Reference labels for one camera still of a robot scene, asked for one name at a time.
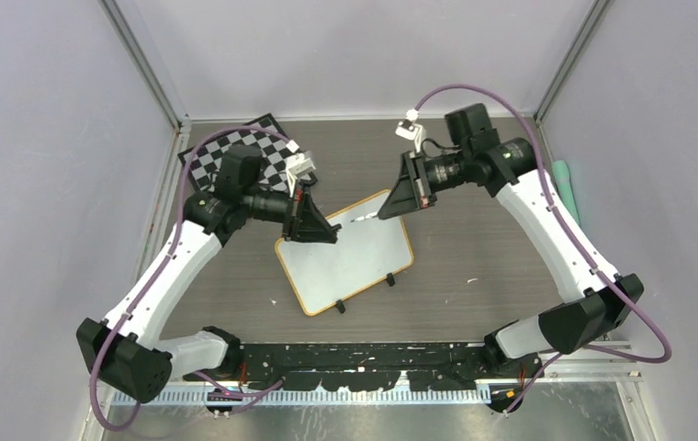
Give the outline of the yellow framed whiteboard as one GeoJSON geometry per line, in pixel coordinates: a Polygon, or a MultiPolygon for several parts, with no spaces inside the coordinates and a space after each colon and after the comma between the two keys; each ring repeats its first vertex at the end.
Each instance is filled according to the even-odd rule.
{"type": "Polygon", "coordinates": [[[342,224],[335,244],[276,242],[276,256],[306,315],[334,308],[337,300],[346,303],[386,282],[387,274],[395,276],[413,264],[411,241],[401,217],[350,223],[378,211],[389,193],[382,189],[330,215],[330,224],[342,224]]]}

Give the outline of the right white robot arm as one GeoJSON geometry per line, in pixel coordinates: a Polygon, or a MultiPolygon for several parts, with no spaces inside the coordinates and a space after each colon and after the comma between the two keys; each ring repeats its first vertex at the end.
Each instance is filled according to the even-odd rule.
{"type": "Polygon", "coordinates": [[[410,109],[396,133],[413,141],[400,157],[400,173],[377,212],[381,220],[434,206],[447,189],[475,184],[487,190],[522,227],[557,287],[560,304],[510,323],[484,339],[484,365],[507,377],[521,357],[543,351],[567,355],[615,330],[644,292],[635,274],[620,274],[591,244],[552,187],[535,147],[524,138],[501,141],[482,104],[445,115],[454,144],[439,156],[426,155],[419,110],[410,109]]]}

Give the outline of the mint green microphone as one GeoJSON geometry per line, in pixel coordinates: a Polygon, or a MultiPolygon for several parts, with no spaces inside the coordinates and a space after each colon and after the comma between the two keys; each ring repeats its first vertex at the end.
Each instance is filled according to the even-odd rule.
{"type": "Polygon", "coordinates": [[[568,213],[580,225],[580,215],[574,197],[573,186],[571,184],[571,174],[568,164],[563,160],[552,163],[552,178],[557,187],[558,194],[566,207],[568,213]]]}

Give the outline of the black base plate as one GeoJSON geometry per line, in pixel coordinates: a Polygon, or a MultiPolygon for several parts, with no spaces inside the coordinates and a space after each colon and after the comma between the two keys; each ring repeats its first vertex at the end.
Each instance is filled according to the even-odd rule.
{"type": "Polygon", "coordinates": [[[541,367],[527,355],[492,367],[482,344],[244,344],[220,367],[204,373],[263,390],[281,380],[282,390],[352,392],[391,390],[406,379],[412,391],[473,390],[480,379],[507,379],[519,386],[541,367]]]}

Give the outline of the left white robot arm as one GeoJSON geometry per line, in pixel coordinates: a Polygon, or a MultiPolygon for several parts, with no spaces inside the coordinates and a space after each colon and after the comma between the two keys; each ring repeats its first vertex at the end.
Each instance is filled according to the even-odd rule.
{"type": "Polygon", "coordinates": [[[202,268],[247,221],[280,224],[287,242],[336,243],[340,228],[320,213],[305,184],[315,170],[310,153],[293,152],[285,160],[284,191],[260,185],[264,165],[260,150],[231,146],[209,189],[186,199],[181,220],[134,288],[101,321],[86,318],[78,326],[92,379],[147,403],[170,380],[195,371],[207,369],[220,380],[240,372],[239,343],[227,332],[209,326],[171,340],[161,333],[202,268]]]}

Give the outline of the white whiteboard marker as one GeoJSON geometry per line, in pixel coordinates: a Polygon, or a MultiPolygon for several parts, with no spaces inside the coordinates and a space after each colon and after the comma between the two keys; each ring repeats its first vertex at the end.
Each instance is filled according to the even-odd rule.
{"type": "Polygon", "coordinates": [[[356,218],[350,220],[350,223],[373,220],[373,219],[377,218],[377,216],[378,216],[377,211],[373,211],[373,212],[367,213],[365,215],[362,215],[362,216],[359,216],[359,217],[356,217],[356,218]]]}

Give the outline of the aluminium frame rail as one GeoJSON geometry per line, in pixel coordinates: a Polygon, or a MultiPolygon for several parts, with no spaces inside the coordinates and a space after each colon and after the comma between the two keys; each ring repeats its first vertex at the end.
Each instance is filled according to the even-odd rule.
{"type": "MultiPolygon", "coordinates": [[[[605,353],[579,351],[554,360],[550,354],[539,356],[540,368],[545,372],[536,384],[639,382],[639,367],[629,360],[605,353]]],[[[473,390],[412,391],[408,381],[401,379],[388,391],[357,391],[347,388],[327,391],[318,387],[313,391],[282,390],[283,382],[263,389],[266,394],[258,402],[261,406],[309,406],[309,405],[403,405],[403,404],[486,404],[499,410],[510,404],[530,379],[521,379],[516,386],[507,379],[480,379],[473,390]]],[[[189,375],[167,385],[152,401],[151,406],[241,406],[252,401],[252,389],[241,382],[205,380],[189,375]]]]}

